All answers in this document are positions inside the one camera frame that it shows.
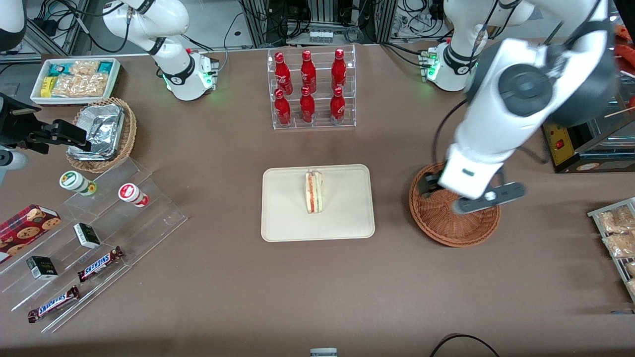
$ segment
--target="snickers bar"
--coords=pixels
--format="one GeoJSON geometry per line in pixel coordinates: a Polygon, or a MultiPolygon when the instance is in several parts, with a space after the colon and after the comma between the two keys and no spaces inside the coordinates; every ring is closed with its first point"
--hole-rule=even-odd
{"type": "Polygon", "coordinates": [[[84,281],[88,280],[92,276],[99,273],[103,268],[113,263],[115,260],[123,257],[123,255],[124,254],[121,251],[121,248],[117,246],[115,249],[109,251],[108,254],[104,255],[101,259],[92,263],[86,269],[78,272],[77,275],[79,275],[79,282],[83,283],[84,281]]]}
{"type": "Polygon", "coordinates": [[[40,306],[39,309],[33,309],[29,311],[29,323],[34,323],[37,320],[44,317],[44,315],[50,313],[55,309],[59,309],[63,305],[66,305],[69,301],[79,299],[79,289],[77,289],[76,285],[73,285],[69,291],[61,294],[55,299],[49,301],[46,305],[40,306]]]}

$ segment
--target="small cup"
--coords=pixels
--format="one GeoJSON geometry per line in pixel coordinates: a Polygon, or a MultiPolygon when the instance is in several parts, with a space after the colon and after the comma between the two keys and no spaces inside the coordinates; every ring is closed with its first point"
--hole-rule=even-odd
{"type": "Polygon", "coordinates": [[[150,202],[150,197],[141,192],[135,184],[125,184],[119,188],[119,198],[125,202],[130,202],[136,207],[143,207],[150,202]]]}
{"type": "Polygon", "coordinates": [[[60,177],[60,186],[82,196],[91,196],[97,192],[97,184],[77,171],[67,171],[60,177]]]}

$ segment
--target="red cookie box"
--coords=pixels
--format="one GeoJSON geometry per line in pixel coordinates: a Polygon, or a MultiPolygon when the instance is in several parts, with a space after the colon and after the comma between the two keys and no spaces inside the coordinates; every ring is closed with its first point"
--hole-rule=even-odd
{"type": "Polygon", "coordinates": [[[0,264],[61,223],[57,212],[30,205],[0,224],[0,264]]]}

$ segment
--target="snack box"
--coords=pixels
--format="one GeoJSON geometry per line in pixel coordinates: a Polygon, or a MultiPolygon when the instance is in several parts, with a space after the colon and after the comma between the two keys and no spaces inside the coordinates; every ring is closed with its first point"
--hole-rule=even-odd
{"type": "Polygon", "coordinates": [[[30,205],[0,224],[0,264],[61,223],[60,215],[30,205]]]}
{"type": "Polygon", "coordinates": [[[34,103],[47,106],[47,105],[83,105],[93,103],[101,99],[108,99],[112,94],[115,84],[117,83],[117,76],[119,75],[119,68],[121,64],[115,58],[112,57],[81,57],[81,58],[55,58],[51,60],[45,60],[40,68],[40,73],[37,75],[37,80],[31,91],[31,100],[34,103]],[[51,67],[59,64],[67,64],[76,60],[89,60],[99,62],[112,62],[112,67],[108,73],[108,81],[106,82],[106,89],[101,97],[76,97],[76,98],[60,98],[60,97],[42,97],[40,90],[44,84],[44,79],[49,76],[51,67]]]}

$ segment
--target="clear acrylic display stand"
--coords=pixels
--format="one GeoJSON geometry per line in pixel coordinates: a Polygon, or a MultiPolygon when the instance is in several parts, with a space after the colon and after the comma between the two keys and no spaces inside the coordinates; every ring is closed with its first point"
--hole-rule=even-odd
{"type": "MultiPolygon", "coordinates": [[[[599,210],[594,210],[591,211],[589,213],[587,213],[587,216],[591,217],[593,219],[593,222],[595,223],[596,227],[598,227],[599,233],[602,235],[602,242],[606,245],[607,249],[609,249],[609,251],[611,250],[611,248],[608,246],[606,238],[611,234],[608,233],[605,228],[602,226],[602,224],[599,221],[599,214],[603,213],[603,212],[607,212],[607,211],[612,211],[616,208],[620,208],[623,206],[626,206],[629,211],[631,211],[631,215],[633,215],[633,217],[635,217],[635,198],[629,198],[629,199],[625,199],[624,201],[620,201],[618,203],[614,203],[610,206],[606,206],[606,207],[602,207],[599,210]]],[[[629,274],[628,269],[626,269],[626,264],[635,261],[635,258],[615,258],[613,257],[613,255],[611,254],[611,259],[613,260],[613,263],[615,263],[615,266],[617,267],[617,271],[620,274],[620,277],[622,278],[622,281],[624,282],[624,285],[626,285],[626,283],[631,280],[631,279],[635,279],[635,276],[631,276],[631,274],[629,274]]],[[[626,290],[628,290],[629,295],[631,296],[631,300],[633,301],[633,303],[635,303],[635,292],[631,291],[631,289],[628,289],[628,287],[626,288],[626,290]]]]}
{"type": "Polygon", "coordinates": [[[79,288],[79,300],[33,324],[42,332],[54,332],[60,328],[187,220],[174,202],[154,184],[150,172],[131,158],[104,172],[95,182],[98,188],[94,195],[75,194],[57,208],[62,223],[55,231],[0,266],[3,304],[23,315],[24,323],[27,323],[30,310],[65,293],[73,285],[79,288]],[[147,206],[139,208],[119,199],[117,191],[127,182],[136,184],[150,196],[147,206]],[[93,226],[102,242],[99,248],[88,249],[79,244],[73,230],[78,222],[93,226]],[[88,281],[80,283],[77,272],[116,246],[120,246],[125,255],[88,281]],[[59,276],[51,281],[34,279],[26,264],[32,255],[49,257],[59,276]]]}
{"type": "Polygon", "coordinates": [[[271,117],[274,129],[311,129],[311,128],[341,128],[355,126],[357,123],[357,107],[356,107],[356,77],[355,68],[357,66],[355,59],[354,46],[317,46],[311,47],[311,57],[316,65],[317,73],[317,91],[313,93],[313,99],[316,103],[316,118],[313,124],[307,124],[302,120],[300,111],[300,97],[302,96],[300,89],[302,88],[302,77],[300,68],[302,66],[302,51],[305,48],[276,48],[269,50],[267,54],[267,77],[269,78],[269,100],[271,101],[271,117]],[[346,85],[344,86],[343,97],[346,101],[344,107],[344,121],[340,125],[331,123],[331,98],[333,98],[333,88],[331,87],[331,66],[335,59],[335,50],[341,48],[344,50],[344,62],[346,62],[346,85]],[[293,93],[286,99],[291,105],[291,125],[281,126],[276,116],[276,107],[274,102],[274,90],[277,88],[276,82],[276,61],[274,54],[282,52],[284,61],[289,70],[291,70],[291,83],[293,85],[293,93]]]}

